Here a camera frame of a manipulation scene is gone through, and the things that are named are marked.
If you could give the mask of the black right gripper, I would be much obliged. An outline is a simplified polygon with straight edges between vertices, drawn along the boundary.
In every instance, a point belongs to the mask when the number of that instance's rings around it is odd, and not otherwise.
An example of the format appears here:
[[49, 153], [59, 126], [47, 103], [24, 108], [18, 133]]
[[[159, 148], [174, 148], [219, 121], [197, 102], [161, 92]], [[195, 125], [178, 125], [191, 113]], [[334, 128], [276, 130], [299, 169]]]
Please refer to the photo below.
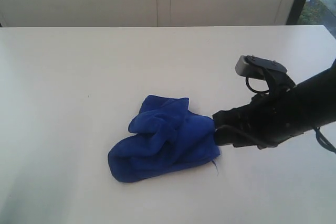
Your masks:
[[217, 146], [276, 147], [284, 141], [319, 127], [316, 113], [297, 93], [285, 93], [267, 102], [251, 102], [212, 115]]

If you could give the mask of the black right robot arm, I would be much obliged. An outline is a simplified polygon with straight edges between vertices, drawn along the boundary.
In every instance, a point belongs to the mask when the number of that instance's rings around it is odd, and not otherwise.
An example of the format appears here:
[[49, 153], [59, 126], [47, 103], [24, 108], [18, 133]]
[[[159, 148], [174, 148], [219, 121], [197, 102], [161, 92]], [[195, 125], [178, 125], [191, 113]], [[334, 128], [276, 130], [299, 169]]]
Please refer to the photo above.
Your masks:
[[326, 150], [335, 147], [320, 128], [335, 122], [335, 65], [299, 83], [276, 61], [241, 56], [235, 66], [255, 93], [247, 105], [213, 114], [218, 146], [277, 147], [309, 130]]

